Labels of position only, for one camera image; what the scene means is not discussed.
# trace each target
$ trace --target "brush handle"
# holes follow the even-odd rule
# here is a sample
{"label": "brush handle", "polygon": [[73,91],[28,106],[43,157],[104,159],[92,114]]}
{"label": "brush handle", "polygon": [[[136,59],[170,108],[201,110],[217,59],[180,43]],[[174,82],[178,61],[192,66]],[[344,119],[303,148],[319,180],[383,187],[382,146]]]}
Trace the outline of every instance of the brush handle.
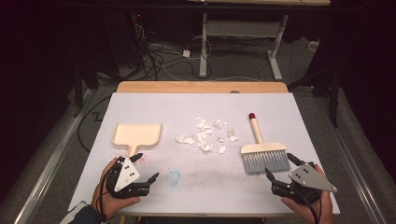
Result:
{"label": "brush handle", "polygon": [[256,136],[257,143],[263,144],[264,141],[262,141],[262,133],[260,132],[260,128],[259,128],[259,124],[257,123],[256,116],[253,113],[250,113],[248,117],[250,118],[251,128],[253,129],[254,136]]}

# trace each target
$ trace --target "desk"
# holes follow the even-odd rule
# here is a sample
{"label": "desk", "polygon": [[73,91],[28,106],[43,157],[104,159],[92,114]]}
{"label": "desk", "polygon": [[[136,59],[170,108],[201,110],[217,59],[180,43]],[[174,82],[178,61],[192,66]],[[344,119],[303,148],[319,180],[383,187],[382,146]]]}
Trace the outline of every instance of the desk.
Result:
{"label": "desk", "polygon": [[[93,183],[98,182],[97,178],[108,161],[126,154],[126,150],[117,148],[110,140],[117,123],[161,123],[160,142],[155,147],[140,148],[139,152],[144,156],[135,163],[141,174],[139,181],[145,181],[156,172],[160,176],[151,186],[150,194],[142,198],[141,203],[121,210],[121,215],[294,216],[279,197],[272,194],[271,183],[265,175],[245,173],[240,148],[255,141],[248,122],[248,112],[252,111],[258,116],[264,139],[283,142],[297,157],[320,164],[297,104],[283,83],[121,83],[111,98],[69,209],[80,201],[89,201],[95,187]],[[198,115],[210,124],[215,119],[229,121],[227,127],[214,130],[212,143],[229,128],[235,130],[239,141],[225,143],[227,151],[221,155],[216,150],[204,153],[177,143],[175,137],[178,134],[196,132],[195,116]],[[279,172],[275,176],[290,182],[288,172]],[[338,214],[338,205],[332,199],[333,211]]]}
{"label": "desk", "polygon": [[[328,6],[330,0],[206,0],[209,3],[225,4],[256,4],[256,5],[281,5],[281,6]],[[276,81],[282,81],[279,67],[276,62],[276,53],[282,40],[283,32],[286,28],[289,15],[283,15],[279,22],[258,22],[258,21],[212,21],[207,19],[207,13],[203,17],[202,49],[200,61],[200,77],[206,77],[207,53],[206,43],[208,35],[233,35],[233,36],[254,36],[254,37],[274,37],[274,47],[267,51],[268,61],[271,65]]]}

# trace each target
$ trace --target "hand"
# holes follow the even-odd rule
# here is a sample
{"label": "hand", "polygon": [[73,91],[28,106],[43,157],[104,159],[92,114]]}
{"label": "hand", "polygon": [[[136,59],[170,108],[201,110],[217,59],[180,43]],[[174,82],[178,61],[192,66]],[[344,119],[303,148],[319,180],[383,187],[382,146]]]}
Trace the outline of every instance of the hand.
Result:
{"label": "hand", "polygon": [[[320,169],[320,167],[315,164],[315,169],[324,177],[326,175],[323,173],[323,171]],[[293,212],[295,212],[297,215],[299,215],[306,224],[314,224],[314,216],[312,215],[311,210],[305,205],[301,205],[296,203],[294,200],[283,197],[281,199],[282,203],[284,203],[287,207],[289,207]],[[332,224],[332,199],[330,198],[330,192],[323,190],[321,193],[321,217],[320,217],[320,224]],[[316,202],[312,203],[312,207],[315,209],[317,212],[317,215],[319,215],[320,211],[320,204],[319,200]]]}
{"label": "hand", "polygon": [[[105,168],[105,170],[102,172],[101,180],[103,179],[105,173],[117,162],[117,158],[114,158]],[[104,214],[106,215],[107,219],[110,219],[113,217],[120,209],[130,206],[134,203],[140,203],[140,198],[138,197],[133,197],[133,198],[128,198],[128,199],[117,199],[113,198],[106,189],[106,184],[103,186],[103,210]],[[100,213],[100,206],[99,206],[99,196],[100,196],[100,183],[96,186],[95,192],[93,193],[92,196],[92,202],[91,206]]]}

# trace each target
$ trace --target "beige dustpan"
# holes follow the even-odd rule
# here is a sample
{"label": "beige dustpan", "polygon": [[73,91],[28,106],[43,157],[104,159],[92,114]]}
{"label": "beige dustpan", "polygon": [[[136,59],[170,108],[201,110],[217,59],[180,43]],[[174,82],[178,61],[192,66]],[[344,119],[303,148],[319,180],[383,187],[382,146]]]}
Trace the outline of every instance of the beige dustpan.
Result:
{"label": "beige dustpan", "polygon": [[139,147],[153,147],[160,140],[161,124],[117,124],[112,141],[128,147],[132,157]]}

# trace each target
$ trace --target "brush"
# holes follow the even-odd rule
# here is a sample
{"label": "brush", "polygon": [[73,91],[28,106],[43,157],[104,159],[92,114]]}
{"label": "brush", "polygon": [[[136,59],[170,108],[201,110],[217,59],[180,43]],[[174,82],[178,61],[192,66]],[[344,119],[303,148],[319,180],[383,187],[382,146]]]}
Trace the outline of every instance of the brush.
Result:
{"label": "brush", "polygon": [[248,174],[265,173],[265,167],[270,171],[289,170],[286,146],[282,143],[264,143],[256,116],[250,113],[249,118],[257,144],[246,145],[241,149],[246,172]]}

